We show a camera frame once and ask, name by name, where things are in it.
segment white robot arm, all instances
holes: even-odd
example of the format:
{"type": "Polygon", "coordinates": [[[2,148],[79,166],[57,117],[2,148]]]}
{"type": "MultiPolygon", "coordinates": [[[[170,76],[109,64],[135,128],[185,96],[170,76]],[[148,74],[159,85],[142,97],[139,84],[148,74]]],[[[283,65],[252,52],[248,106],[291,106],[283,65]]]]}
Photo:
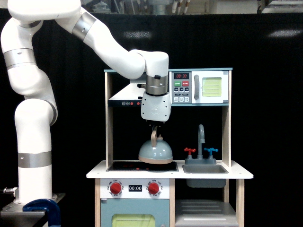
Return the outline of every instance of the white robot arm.
{"type": "Polygon", "coordinates": [[[15,124],[19,176],[16,202],[26,204],[53,196],[50,125],[57,119],[57,106],[48,76],[36,65],[31,42],[43,20],[55,19],[128,79],[139,78],[146,71],[141,108],[146,120],[164,122],[169,118],[169,58],[163,52],[128,52],[102,22],[81,8],[80,0],[9,0],[8,8],[13,18],[2,30],[1,46],[10,84],[25,97],[16,109],[15,124]]]}

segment gray faucet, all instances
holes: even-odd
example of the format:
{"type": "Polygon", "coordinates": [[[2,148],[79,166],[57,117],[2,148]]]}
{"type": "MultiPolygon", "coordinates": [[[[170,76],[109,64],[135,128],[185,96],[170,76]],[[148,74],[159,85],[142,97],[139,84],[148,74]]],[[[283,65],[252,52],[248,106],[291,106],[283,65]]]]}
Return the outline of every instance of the gray faucet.
{"type": "Polygon", "coordinates": [[[205,143],[205,135],[204,135],[204,127],[203,125],[199,125],[198,131],[198,156],[197,158],[192,158],[190,153],[188,153],[188,157],[185,158],[186,165],[216,165],[216,159],[213,158],[212,155],[209,158],[203,158],[202,155],[202,143],[205,143]]]}
{"type": "Polygon", "coordinates": [[[202,143],[205,143],[204,127],[203,127],[203,125],[199,125],[199,131],[198,131],[198,156],[197,156],[197,159],[203,159],[203,155],[202,155],[202,143]]]}

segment sink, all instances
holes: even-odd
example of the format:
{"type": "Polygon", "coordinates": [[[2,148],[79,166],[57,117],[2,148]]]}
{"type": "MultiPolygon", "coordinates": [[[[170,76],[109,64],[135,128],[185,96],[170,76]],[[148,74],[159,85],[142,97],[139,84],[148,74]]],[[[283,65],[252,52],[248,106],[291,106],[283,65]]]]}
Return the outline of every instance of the sink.
{"type": "Polygon", "coordinates": [[[221,165],[183,165],[186,174],[227,174],[228,171],[221,165]]]}
{"type": "MultiPolygon", "coordinates": [[[[186,174],[227,174],[228,171],[221,165],[183,165],[186,174]]],[[[191,188],[223,188],[226,179],[186,179],[191,188]]]]}

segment red button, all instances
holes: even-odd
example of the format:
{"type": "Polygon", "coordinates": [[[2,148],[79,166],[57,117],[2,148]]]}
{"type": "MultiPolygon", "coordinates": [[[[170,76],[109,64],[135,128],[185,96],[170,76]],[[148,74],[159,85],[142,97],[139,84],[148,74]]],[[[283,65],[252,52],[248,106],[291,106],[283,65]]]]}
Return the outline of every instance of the red button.
{"type": "Polygon", "coordinates": [[[189,86],[189,81],[182,81],[182,86],[188,87],[189,86]]]}

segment wooden post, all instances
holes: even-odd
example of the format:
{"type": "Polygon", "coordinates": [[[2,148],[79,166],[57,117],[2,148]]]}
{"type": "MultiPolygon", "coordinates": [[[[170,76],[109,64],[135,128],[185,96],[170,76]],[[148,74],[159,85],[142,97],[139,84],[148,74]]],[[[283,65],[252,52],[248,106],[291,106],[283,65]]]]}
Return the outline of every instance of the wooden post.
{"type": "Polygon", "coordinates": [[[226,179],[226,185],[223,188],[223,202],[229,202],[229,179],[226,179]]]}
{"type": "Polygon", "coordinates": [[[236,179],[236,217],[239,227],[244,227],[244,179],[236,179]]]}
{"type": "Polygon", "coordinates": [[[112,78],[105,73],[105,124],[106,124],[106,167],[113,163],[113,108],[108,107],[112,97],[112,78]]]}
{"type": "Polygon", "coordinates": [[[169,180],[169,227],[176,224],[175,179],[169,180]]]}
{"type": "Polygon", "coordinates": [[[231,130],[232,130],[232,71],[228,75],[228,106],[222,107],[222,161],[232,166],[231,130]]]}
{"type": "Polygon", "coordinates": [[[95,227],[101,227],[100,179],[95,179],[95,227]]]}

